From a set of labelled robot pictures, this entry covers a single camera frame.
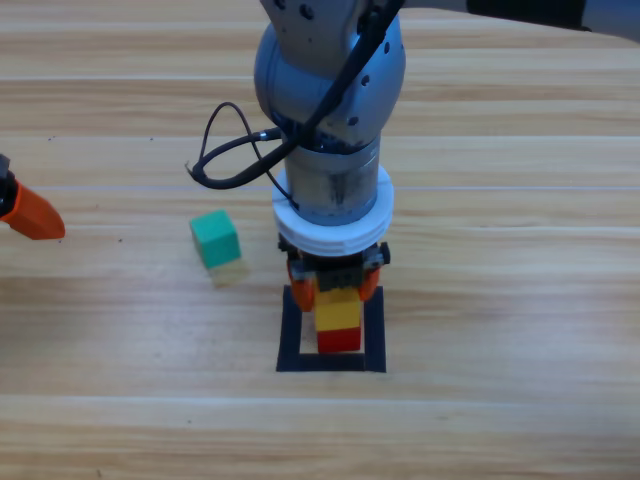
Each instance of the stacked blocks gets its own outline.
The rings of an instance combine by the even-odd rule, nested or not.
[[[241,256],[238,232],[224,210],[191,220],[191,233],[207,269],[230,263]]]
[[[318,353],[360,350],[362,305],[358,289],[320,292],[316,287],[314,297]]]

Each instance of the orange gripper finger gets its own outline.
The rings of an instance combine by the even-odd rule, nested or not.
[[[0,218],[16,232],[32,240],[63,238],[65,227],[60,214],[51,204],[27,187],[18,184],[15,206]]]
[[[378,288],[378,283],[380,282],[380,269],[376,269],[372,272],[367,273],[364,283],[358,289],[358,293],[360,294],[360,301],[367,302],[371,300],[373,294]]]
[[[287,272],[289,273],[289,280],[291,281],[291,293],[296,304],[303,312],[313,311],[313,302],[315,293],[313,291],[313,281],[303,280],[296,281],[291,276],[291,267],[287,261]]]

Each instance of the metal cylinder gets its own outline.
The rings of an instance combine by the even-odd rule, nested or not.
[[[285,160],[289,193],[298,214],[324,226],[346,225],[364,217],[376,202],[380,136],[350,155],[296,148]]]

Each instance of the black square outline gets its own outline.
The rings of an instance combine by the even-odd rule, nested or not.
[[[364,304],[364,353],[300,353],[302,312],[291,287],[282,295],[282,328],[278,352],[278,372],[387,372],[384,332],[384,292],[382,287]]]

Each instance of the black tape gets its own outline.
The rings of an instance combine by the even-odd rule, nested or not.
[[[467,0],[474,15],[584,30],[586,0]]]
[[[364,352],[368,372],[387,372],[382,287],[378,287],[371,300],[364,304]]]
[[[300,371],[300,338],[302,336],[302,312],[295,300],[291,287],[284,287],[282,294],[282,327],[280,329],[280,350],[278,352],[278,372]]]
[[[282,295],[282,327],[278,352],[278,372],[379,372],[386,373],[384,301],[382,287],[364,306],[364,353],[300,353],[302,312],[293,299],[291,287]]]

